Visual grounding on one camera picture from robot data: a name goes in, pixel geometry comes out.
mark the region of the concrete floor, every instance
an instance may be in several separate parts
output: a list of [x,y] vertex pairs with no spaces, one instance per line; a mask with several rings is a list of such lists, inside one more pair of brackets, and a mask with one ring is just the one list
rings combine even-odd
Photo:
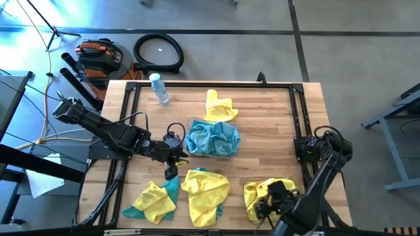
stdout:
[[[56,26],[85,28],[199,29],[199,30],[292,30],[287,1],[240,0],[233,7],[228,0],[155,0],[146,8],[135,0],[117,4],[111,0],[33,0],[39,10]],[[417,14],[420,3],[414,0],[296,0],[297,19],[301,30],[325,31],[420,31]],[[36,24],[41,19],[30,10]],[[14,1],[6,4],[9,13],[0,14],[0,26],[29,24]],[[60,55],[73,52],[83,38],[110,38],[132,49],[137,34],[83,34],[82,38],[64,36],[54,40],[51,51],[52,72],[57,75],[49,94],[60,90],[66,96],[76,91],[58,76],[65,66]],[[180,74],[165,74],[164,79],[207,79],[254,81],[264,71],[269,81],[302,81],[294,37],[291,35],[172,35],[181,45],[185,63]],[[49,34],[43,37],[48,40]],[[37,75],[30,84],[42,89],[48,70],[47,54],[36,32],[0,34],[2,54],[0,68],[8,71],[32,70]],[[419,82],[420,45],[418,37],[311,37],[303,36],[303,50],[310,81],[321,82],[331,125],[342,131],[354,144],[354,158],[345,167],[346,194],[355,226],[382,230],[384,227],[419,226],[420,187],[387,193],[384,185],[400,177],[379,127],[363,130],[362,121],[383,111],[397,97]],[[148,42],[141,48],[145,59],[155,63],[176,60],[174,50],[165,42]],[[42,95],[27,89],[26,94],[42,108]],[[56,102],[49,101],[49,113]],[[8,132],[34,140],[38,138],[43,117],[32,105],[22,100]],[[22,128],[18,123],[25,121]],[[57,132],[75,129],[50,119]],[[72,134],[89,138],[88,132]],[[9,146],[22,141],[10,136],[3,139]],[[420,165],[413,160],[411,165]],[[1,191],[10,184],[0,184]],[[53,197],[38,201],[52,202]],[[19,202],[16,215],[23,215],[29,200]],[[55,201],[62,209],[74,207],[69,197]],[[33,205],[43,211],[44,204]],[[61,214],[51,211],[49,214]],[[30,221],[27,229],[58,227],[66,221]]]

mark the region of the wooden table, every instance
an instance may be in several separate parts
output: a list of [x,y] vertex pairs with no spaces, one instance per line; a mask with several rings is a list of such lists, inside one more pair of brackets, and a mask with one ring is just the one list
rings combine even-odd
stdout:
[[[102,110],[103,117],[111,121],[119,119],[125,83],[126,81],[110,82]],[[303,85],[312,130],[320,125],[328,125],[321,85],[319,83],[303,83]],[[137,111],[145,111],[148,114],[152,139],[162,139],[167,125],[172,122],[179,121],[186,124],[190,117],[203,118],[207,89],[167,88],[170,104],[165,107],[158,104],[150,87],[142,87]],[[272,177],[294,176],[301,179],[302,176],[301,167],[296,161],[293,148],[295,126],[291,115],[289,91],[281,88],[214,89],[217,90],[219,98],[231,98],[234,108],[239,109],[239,115],[235,122],[241,126],[240,151],[232,160],[190,156],[189,164],[178,167],[179,176],[183,182],[188,170],[198,167],[225,175],[230,182],[230,193],[223,204],[223,216],[217,220],[217,225],[211,228],[255,229],[256,225],[247,219],[243,201],[244,183]],[[297,104],[300,104],[299,97],[296,97]],[[133,98],[130,98],[127,114],[130,114],[132,100]],[[298,106],[298,112],[301,115],[300,106]],[[303,119],[301,118],[300,121],[301,127],[303,127]],[[135,125],[145,126],[143,116],[136,117]],[[182,135],[180,128],[174,126],[173,130]],[[79,202],[79,221],[89,215],[102,197],[109,166],[110,161],[99,160],[88,171]],[[148,182],[154,181],[159,185],[164,183],[163,171],[165,169],[166,167],[162,163],[134,156],[129,161],[125,177],[121,210],[132,205],[142,190],[146,188]],[[112,214],[114,197],[115,194],[110,200],[108,221]],[[326,198],[343,221],[351,225],[352,221],[341,175],[337,175],[333,181]],[[120,213],[117,227],[196,229],[190,219],[188,195],[181,189],[174,220],[162,220],[158,225],[154,225],[147,220],[126,218]],[[261,229],[268,229],[268,227],[263,224]]]

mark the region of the blue cloth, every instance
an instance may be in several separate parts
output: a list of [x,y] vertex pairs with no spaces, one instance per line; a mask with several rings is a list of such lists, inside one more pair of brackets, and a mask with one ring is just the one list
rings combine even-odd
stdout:
[[[169,198],[172,200],[173,204],[175,206],[177,205],[178,201],[178,192],[179,192],[179,177],[175,176],[172,180],[166,181],[164,184],[162,184],[159,187],[164,187],[166,189],[166,192],[168,193]],[[129,218],[137,218],[137,219],[146,219],[144,216],[143,211],[137,210],[135,207],[130,206],[122,211],[123,216],[129,217]],[[175,211],[172,211],[166,216],[164,216],[163,220],[173,220]]]
[[[194,170],[208,172],[208,170],[206,170],[205,168],[195,168]],[[222,215],[223,215],[223,205],[220,204],[219,206],[217,206],[217,209],[216,209],[216,220],[219,219],[219,217],[221,217]]]
[[235,127],[225,122],[214,125],[204,121],[192,121],[184,147],[194,155],[234,156],[238,153],[241,136]]

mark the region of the bottle cap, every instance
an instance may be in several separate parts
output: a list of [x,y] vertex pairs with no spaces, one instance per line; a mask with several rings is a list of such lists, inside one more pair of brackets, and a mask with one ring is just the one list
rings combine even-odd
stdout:
[[157,81],[158,79],[160,79],[160,74],[158,73],[153,73],[149,76],[150,81]]

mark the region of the yellow cloth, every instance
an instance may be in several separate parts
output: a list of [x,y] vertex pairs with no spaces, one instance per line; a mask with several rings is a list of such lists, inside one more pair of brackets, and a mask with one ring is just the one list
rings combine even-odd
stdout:
[[217,91],[209,89],[207,91],[207,101],[205,103],[204,119],[206,121],[230,121],[238,115],[238,109],[232,109],[232,99],[218,99]]
[[217,206],[229,194],[229,181],[221,174],[189,170],[181,188],[188,192],[192,224],[196,227],[215,225]]
[[166,189],[160,188],[153,182],[149,182],[133,206],[137,210],[142,210],[146,219],[153,224],[158,224],[168,212],[176,209]]
[[[265,181],[248,182],[243,188],[243,199],[247,207],[248,219],[252,222],[260,221],[255,215],[254,205],[258,200],[264,199],[268,193],[268,186],[274,182],[282,181],[287,190],[295,189],[295,183],[286,178],[269,178]],[[278,220],[280,215],[275,212],[271,212],[270,219]]]

